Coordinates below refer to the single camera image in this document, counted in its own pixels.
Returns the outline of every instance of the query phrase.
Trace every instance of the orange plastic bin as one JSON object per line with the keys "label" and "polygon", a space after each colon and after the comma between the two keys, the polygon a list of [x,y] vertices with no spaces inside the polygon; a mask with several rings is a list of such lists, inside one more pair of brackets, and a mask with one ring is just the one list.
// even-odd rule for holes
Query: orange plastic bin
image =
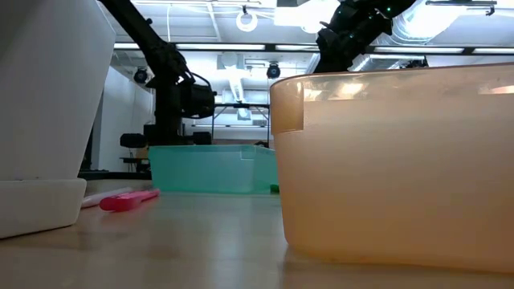
{"label": "orange plastic bin", "polygon": [[512,64],[271,87],[284,230],[351,263],[514,272]]}

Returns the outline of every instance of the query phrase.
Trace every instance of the pink object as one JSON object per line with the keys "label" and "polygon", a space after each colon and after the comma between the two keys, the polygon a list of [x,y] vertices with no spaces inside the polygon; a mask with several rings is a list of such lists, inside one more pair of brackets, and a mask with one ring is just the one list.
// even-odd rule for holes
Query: pink object
{"label": "pink object", "polygon": [[100,201],[100,208],[106,211],[124,212],[136,209],[143,201],[159,195],[159,189],[123,193],[117,196],[106,197]]}

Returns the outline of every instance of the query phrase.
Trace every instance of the translucent plastic container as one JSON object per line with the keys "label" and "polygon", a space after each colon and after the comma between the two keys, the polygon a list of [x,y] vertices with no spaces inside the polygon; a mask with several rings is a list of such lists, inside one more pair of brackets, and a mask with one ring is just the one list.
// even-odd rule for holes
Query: translucent plastic container
{"label": "translucent plastic container", "polygon": [[153,185],[164,192],[270,193],[275,151],[254,145],[151,147]]}
{"label": "translucent plastic container", "polygon": [[514,66],[271,87],[284,230],[340,262],[514,272]]}

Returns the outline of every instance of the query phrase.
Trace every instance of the white container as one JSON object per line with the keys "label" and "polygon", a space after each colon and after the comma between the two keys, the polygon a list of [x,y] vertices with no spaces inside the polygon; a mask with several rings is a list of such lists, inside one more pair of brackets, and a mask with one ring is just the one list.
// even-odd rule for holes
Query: white container
{"label": "white container", "polygon": [[321,258],[514,272],[514,66],[271,87],[284,230]]}
{"label": "white container", "polygon": [[0,203],[13,206],[0,210],[6,237],[75,222],[85,192],[77,173],[115,34],[92,0],[9,1],[0,14]]}

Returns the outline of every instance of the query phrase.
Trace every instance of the wall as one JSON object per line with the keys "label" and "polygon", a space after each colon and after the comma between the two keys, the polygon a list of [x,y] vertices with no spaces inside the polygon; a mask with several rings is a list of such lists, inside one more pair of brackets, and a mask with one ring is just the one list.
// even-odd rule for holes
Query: wall
{"label": "wall", "polygon": [[94,140],[99,142],[98,165],[93,164],[93,168],[127,172],[129,167],[120,157],[128,157],[129,149],[120,146],[120,136],[143,133],[143,126],[153,121],[153,96],[110,67],[100,105],[101,117],[96,118],[93,130],[93,135],[100,135],[100,140]]}

